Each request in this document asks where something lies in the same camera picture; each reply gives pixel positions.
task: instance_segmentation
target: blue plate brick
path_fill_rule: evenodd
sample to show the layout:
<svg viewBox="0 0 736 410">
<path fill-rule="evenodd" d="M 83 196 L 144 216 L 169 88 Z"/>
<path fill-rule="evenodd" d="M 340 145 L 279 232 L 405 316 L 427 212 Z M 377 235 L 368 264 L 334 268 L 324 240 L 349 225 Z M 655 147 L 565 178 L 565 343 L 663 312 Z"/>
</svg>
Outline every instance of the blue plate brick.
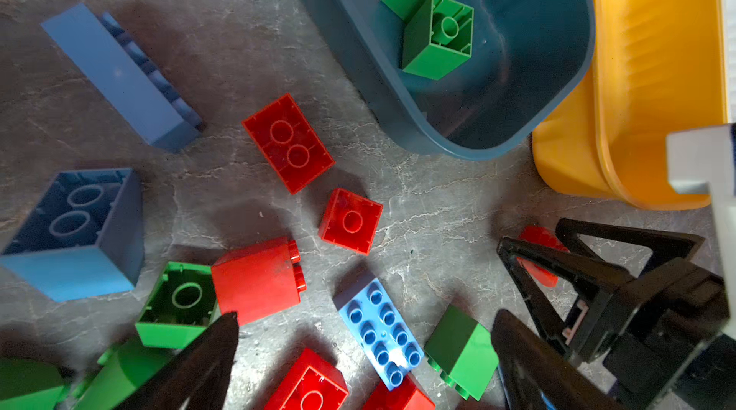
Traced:
<svg viewBox="0 0 736 410">
<path fill-rule="evenodd" d="M 367 272 L 333 300 L 383 383 L 391 391 L 419 365 L 424 351 L 376 276 Z"/>
<path fill-rule="evenodd" d="M 61 172 L 0 266 L 58 302 L 133 290 L 143 266 L 142 211 L 132 168 Z"/>
<path fill-rule="evenodd" d="M 176 152 L 199 137 L 198 114 L 112 15 L 78 4 L 41 26 L 146 143 Z"/>
</svg>

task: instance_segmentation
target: red 2x4 brick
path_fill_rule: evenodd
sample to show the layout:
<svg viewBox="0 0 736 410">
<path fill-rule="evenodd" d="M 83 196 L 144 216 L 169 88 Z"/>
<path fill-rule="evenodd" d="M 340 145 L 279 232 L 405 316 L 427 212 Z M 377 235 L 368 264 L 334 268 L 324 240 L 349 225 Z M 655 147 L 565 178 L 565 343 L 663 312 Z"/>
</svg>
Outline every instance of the red 2x4 brick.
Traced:
<svg viewBox="0 0 736 410">
<path fill-rule="evenodd" d="M 243 127 L 291 194 L 335 165 L 289 93 L 244 120 Z"/>
<path fill-rule="evenodd" d="M 546 247 L 551 247 L 553 249 L 559 250 L 560 252 L 570 251 L 567 250 L 567 247 L 565 247 L 565 245 L 560 242 L 559 239 L 557 239 L 557 237 L 551 231 L 541 226 L 529 225 L 525 227 L 524 231 L 521 231 L 519 239 L 526 240 L 527 242 L 531 242 L 532 244 L 539 244 Z M 541 283 L 543 286 L 554 287 L 557 285 L 559 277 L 547 271 L 546 269 L 540 268 L 534 263 L 531 263 L 530 261 L 524 260 L 522 258 L 519 258 L 519 263 L 521 263 L 521 266 L 523 266 L 526 271 L 535 279 L 537 279 L 539 283 Z"/>
<path fill-rule="evenodd" d="M 375 387 L 363 410 L 433 410 L 434 402 L 427 397 L 412 374 L 407 374 L 400 387 L 389 392 L 383 382 Z"/>
<path fill-rule="evenodd" d="M 347 394 L 342 373 L 306 348 L 263 410 L 337 410 Z"/>
</svg>

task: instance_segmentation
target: dark blue duplo brick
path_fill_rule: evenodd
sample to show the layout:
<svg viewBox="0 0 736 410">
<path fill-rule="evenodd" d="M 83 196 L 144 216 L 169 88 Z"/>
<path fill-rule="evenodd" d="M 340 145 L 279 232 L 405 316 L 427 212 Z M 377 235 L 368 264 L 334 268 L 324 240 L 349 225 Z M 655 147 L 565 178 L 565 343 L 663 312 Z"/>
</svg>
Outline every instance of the dark blue duplo brick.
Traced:
<svg viewBox="0 0 736 410">
<path fill-rule="evenodd" d="M 146 143 L 176 152 L 199 136 L 198 114 L 109 13 L 78 4 L 41 26 Z"/>
<path fill-rule="evenodd" d="M 378 278 L 363 274 L 333 301 L 386 387 L 391 391 L 399 386 L 422 361 L 424 351 Z"/>
<path fill-rule="evenodd" d="M 143 266 L 142 211 L 132 168 L 61 172 L 0 265 L 58 302 L 132 290 Z"/>
</svg>

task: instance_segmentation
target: red 2x2 brick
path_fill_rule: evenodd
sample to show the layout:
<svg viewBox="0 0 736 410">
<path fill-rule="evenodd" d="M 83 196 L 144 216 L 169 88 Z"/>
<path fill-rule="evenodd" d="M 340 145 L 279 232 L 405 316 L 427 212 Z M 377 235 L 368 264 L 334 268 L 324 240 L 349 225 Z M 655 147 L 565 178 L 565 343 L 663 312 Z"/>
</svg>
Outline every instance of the red 2x2 brick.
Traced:
<svg viewBox="0 0 736 410">
<path fill-rule="evenodd" d="M 319 225 L 319 237 L 325 242 L 368 255 L 381 212 L 381 204 L 337 188 L 327 203 Z"/>
<path fill-rule="evenodd" d="M 243 127 L 291 194 L 335 165 L 289 93 L 244 120 Z"/>
</svg>

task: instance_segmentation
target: white robot part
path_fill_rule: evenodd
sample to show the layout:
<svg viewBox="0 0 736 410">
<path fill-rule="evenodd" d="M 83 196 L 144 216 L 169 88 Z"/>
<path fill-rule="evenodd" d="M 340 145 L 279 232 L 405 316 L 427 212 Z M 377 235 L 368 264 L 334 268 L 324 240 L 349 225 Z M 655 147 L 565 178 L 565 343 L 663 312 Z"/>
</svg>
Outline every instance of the white robot part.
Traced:
<svg viewBox="0 0 736 410">
<path fill-rule="evenodd" d="M 736 163 L 731 124 L 667 136 L 667 178 L 679 194 L 710 194 L 731 320 L 723 332 L 736 339 Z"/>
</svg>

